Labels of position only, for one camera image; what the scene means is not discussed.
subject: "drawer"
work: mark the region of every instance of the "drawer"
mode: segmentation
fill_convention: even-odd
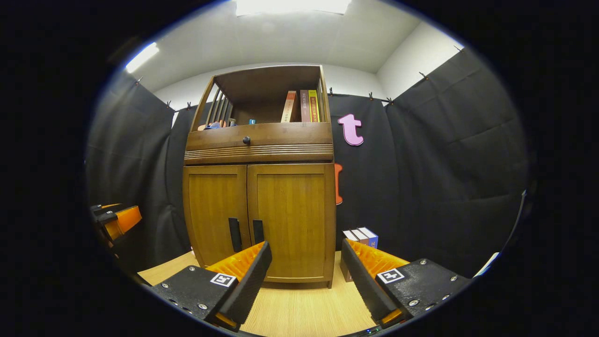
[[[191,132],[184,164],[328,160],[333,160],[331,124],[296,122]]]

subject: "black curtain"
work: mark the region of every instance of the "black curtain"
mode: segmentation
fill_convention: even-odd
[[[401,234],[398,199],[399,185],[393,135],[380,100],[368,97],[329,96],[335,162],[343,167],[339,172],[339,195],[343,202],[337,205],[337,243],[341,250],[343,230],[368,227],[379,235],[379,247],[393,254],[396,237]],[[364,138],[359,146],[352,146],[343,137],[343,126],[338,120],[347,114],[360,120],[356,133]]]
[[[200,124],[206,120],[208,110],[212,103],[206,103],[202,113]],[[187,145],[187,135],[193,123],[193,116],[198,106],[192,106],[189,109],[181,109],[177,114],[175,123],[171,130],[171,136],[168,140],[165,179],[167,196],[170,201],[170,215],[173,222],[173,228],[177,230],[177,236],[180,237],[181,244],[189,251],[189,235],[185,225],[185,214],[183,211],[183,158],[185,155],[185,146]]]
[[[143,217],[114,247],[130,272],[189,251],[184,223],[173,221],[178,215],[172,214],[176,206],[167,194],[165,163],[173,114],[122,72],[106,86],[89,131],[88,204],[137,205]]]
[[[508,92],[463,50],[385,110],[400,186],[397,256],[474,276],[502,249],[528,186],[527,140]]]

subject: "wooden floor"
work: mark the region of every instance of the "wooden floor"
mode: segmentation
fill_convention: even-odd
[[[376,325],[353,282],[345,282],[335,252],[332,288],[325,283],[265,283],[254,306],[241,326],[242,331],[263,336],[340,336]],[[149,284],[156,285],[186,266],[199,266],[191,252],[167,263],[139,272]]]

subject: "stack of books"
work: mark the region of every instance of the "stack of books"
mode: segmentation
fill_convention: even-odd
[[[379,236],[374,234],[366,227],[361,227],[354,230],[344,230],[343,234],[349,240],[358,241],[360,243],[363,243],[364,245],[368,245],[373,248],[377,248],[379,245]],[[352,276],[349,274],[347,266],[343,261],[343,257],[341,258],[340,267],[345,281],[353,282]]]
[[[281,123],[320,122],[320,98],[316,90],[288,91]]]

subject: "white ceiling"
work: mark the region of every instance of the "white ceiling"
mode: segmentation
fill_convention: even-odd
[[[155,92],[198,74],[266,62],[331,64],[376,73],[420,20],[377,0],[352,0],[345,15],[318,11],[237,17],[226,1],[156,40],[134,71]]]

